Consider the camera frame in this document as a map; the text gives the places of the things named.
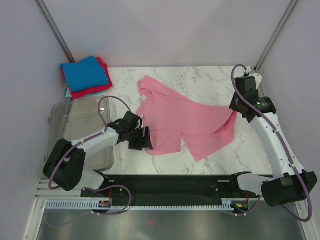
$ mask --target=metal pole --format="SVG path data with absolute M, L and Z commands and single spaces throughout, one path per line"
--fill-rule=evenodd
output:
M 66 44 L 64 38 L 62 37 L 53 17 L 51 16 L 46 4 L 43 0 L 34 0 L 37 6 L 39 7 L 40 11 L 42 12 L 45 20 L 49 24 L 51 31 L 53 32 L 55 38 L 57 39 L 59 45 L 61 46 L 65 56 L 68 58 L 70 63 L 75 63 L 75 58 L 73 57 L 68 45 Z
M 279 21 L 278 25 L 276 26 L 270 40 L 268 41 L 266 47 L 264 48 L 262 55 L 260 56 L 257 64 L 254 67 L 254 70 L 256 72 L 259 71 L 259 69 L 261 68 L 262 64 L 264 63 L 266 57 L 268 56 L 272 46 L 274 45 L 275 41 L 277 40 L 280 32 L 282 31 L 282 29 L 284 28 L 286 22 L 288 21 L 289 17 L 291 16 L 293 10 L 295 9 L 295 7 L 297 6 L 297 3 L 299 2 L 299 0 L 291 0 L 288 7 L 286 8 L 284 14 L 281 17 L 281 20 Z

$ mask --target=folded red shirt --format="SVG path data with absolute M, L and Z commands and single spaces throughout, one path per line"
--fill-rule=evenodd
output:
M 113 85 L 112 85 L 112 82 L 111 82 L 111 78 L 110 78 L 110 75 L 109 75 L 109 72 L 108 72 L 108 66 L 107 64 L 102 61 L 102 59 L 100 57 L 96 57 L 95 58 L 98 63 L 100 64 L 100 66 L 104 69 L 105 71 L 105 74 L 109 80 L 109 84 L 107 85 L 104 85 L 104 86 L 95 86 L 95 87 L 90 87 L 90 88 L 87 88 L 85 90 L 82 90 L 82 91 L 77 91 L 77 92 L 72 92 L 71 91 L 71 88 L 68 86 L 69 90 L 70 90 L 70 95 L 72 96 L 72 100 L 76 100 L 78 98 L 81 98 L 85 95 L 88 95 L 88 94 L 95 94 L 95 93 L 99 93 L 99 92 L 102 92 L 102 91 L 105 91 L 109 88 L 111 88 Z

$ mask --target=stack of folded clothes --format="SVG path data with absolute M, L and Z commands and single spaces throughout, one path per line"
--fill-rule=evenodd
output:
M 67 84 L 66 97 L 72 100 L 111 88 L 107 64 L 100 57 L 87 57 L 78 63 L 61 64 Z

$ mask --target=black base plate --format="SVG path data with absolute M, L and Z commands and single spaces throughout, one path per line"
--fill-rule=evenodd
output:
M 212 206 L 222 198 L 247 198 L 247 192 L 235 189 L 231 175 L 107 175 L 102 188 L 123 185 L 132 194 L 131 206 Z M 250 193 L 250 198 L 257 198 Z M 94 193 L 82 190 L 83 198 L 109 198 L 110 191 Z M 112 189 L 112 205 L 125 206 L 129 194 Z

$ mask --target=metal floor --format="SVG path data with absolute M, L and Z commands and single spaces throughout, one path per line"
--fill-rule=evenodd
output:
M 59 225 L 82 210 L 46 210 Z M 87 215 L 59 229 L 42 224 L 44 240 L 305 240 L 300 222 L 282 207 L 260 202 L 246 217 L 218 211 L 131 210 L 114 216 Z

